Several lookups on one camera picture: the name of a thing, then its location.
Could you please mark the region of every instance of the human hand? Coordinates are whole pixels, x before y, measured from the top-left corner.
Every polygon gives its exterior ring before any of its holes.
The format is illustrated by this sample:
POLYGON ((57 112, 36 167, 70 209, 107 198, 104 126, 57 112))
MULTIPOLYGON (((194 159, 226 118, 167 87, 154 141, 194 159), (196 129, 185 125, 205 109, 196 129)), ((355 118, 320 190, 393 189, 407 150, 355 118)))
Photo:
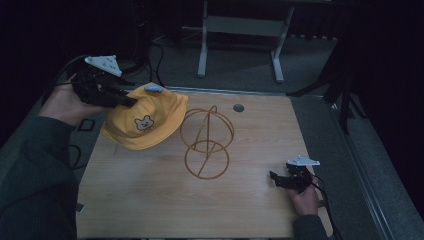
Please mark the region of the human hand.
MULTIPOLYGON (((313 177, 312 182, 316 185, 318 183, 318 179, 313 177)), ((286 191, 289 194, 299 216, 318 215, 318 193, 312 184, 309 185, 302 193, 298 193, 297 190, 294 189, 286 189, 286 191)))
POLYGON ((38 116, 49 117, 76 126, 84 118, 105 108, 81 102, 71 84, 56 86, 38 116))

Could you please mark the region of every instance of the cat face patch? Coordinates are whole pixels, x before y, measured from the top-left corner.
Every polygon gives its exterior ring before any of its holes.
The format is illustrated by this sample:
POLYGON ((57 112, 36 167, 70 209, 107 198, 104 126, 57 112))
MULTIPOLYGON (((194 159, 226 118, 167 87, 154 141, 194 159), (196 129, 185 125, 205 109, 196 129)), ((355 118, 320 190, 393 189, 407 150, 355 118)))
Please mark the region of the cat face patch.
POLYGON ((136 118, 134 122, 137 129, 143 132, 152 130, 153 124, 155 123, 152 119, 150 119, 149 115, 144 116, 143 120, 136 118))

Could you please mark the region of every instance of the black cloth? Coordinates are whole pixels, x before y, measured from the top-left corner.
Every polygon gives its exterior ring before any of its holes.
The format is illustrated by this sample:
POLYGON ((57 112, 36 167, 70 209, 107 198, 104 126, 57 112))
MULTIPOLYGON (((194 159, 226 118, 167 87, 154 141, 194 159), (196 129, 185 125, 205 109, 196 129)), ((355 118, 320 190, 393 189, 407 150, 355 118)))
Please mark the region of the black cloth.
MULTIPOLYGON (((78 181, 69 163, 73 127, 36 117, 0 188, 0 239, 77 239, 78 181)), ((327 239, 318 216, 293 223, 296 239, 327 239)))

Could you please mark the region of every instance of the light wood surface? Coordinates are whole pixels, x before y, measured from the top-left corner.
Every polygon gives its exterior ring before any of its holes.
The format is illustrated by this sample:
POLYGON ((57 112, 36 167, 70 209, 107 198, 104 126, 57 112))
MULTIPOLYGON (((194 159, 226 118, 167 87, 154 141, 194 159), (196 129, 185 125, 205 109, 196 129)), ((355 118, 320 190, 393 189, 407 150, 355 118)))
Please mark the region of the light wood surface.
MULTIPOLYGON (((78 236, 143 238, 277 238, 293 236, 296 214, 269 171, 287 175, 285 162, 308 156, 291 102, 282 96, 184 93, 187 110, 213 105, 234 125, 227 147, 230 163, 217 179, 199 179, 186 169, 187 146, 177 130, 146 150, 128 150, 99 135, 84 173, 78 202, 78 236), (243 112, 233 110, 242 104, 243 112)), ((195 118, 183 126, 188 139, 195 118)), ((211 135, 228 140, 228 129, 211 117, 211 135)), ((190 151, 203 162, 205 154, 190 151)), ((222 169, 223 151, 213 153, 204 174, 222 169)), ((325 209, 320 216, 328 235, 325 209)))

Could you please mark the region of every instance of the table leg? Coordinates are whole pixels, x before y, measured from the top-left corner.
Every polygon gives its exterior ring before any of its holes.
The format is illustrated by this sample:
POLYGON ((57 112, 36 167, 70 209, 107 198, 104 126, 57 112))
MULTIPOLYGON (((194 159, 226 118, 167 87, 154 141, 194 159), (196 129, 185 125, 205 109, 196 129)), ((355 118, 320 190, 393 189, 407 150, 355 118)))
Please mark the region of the table leg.
POLYGON ((200 50, 199 68, 197 70, 198 77, 204 77, 206 74, 206 60, 208 57, 208 46, 206 40, 208 36, 208 1, 203 1, 203 26, 202 26, 202 49, 200 50))
POLYGON ((280 63, 280 53, 281 53, 281 49, 283 48, 284 40, 286 39, 286 36, 287 36, 287 31, 290 26, 290 21, 293 16, 293 12, 294 12, 294 7, 291 7, 287 13, 286 20, 283 26, 281 27, 281 34, 279 37, 278 46, 274 51, 271 51, 272 64, 274 66, 274 72, 275 72, 275 80, 280 83, 284 81, 283 71, 281 69, 281 63, 280 63))

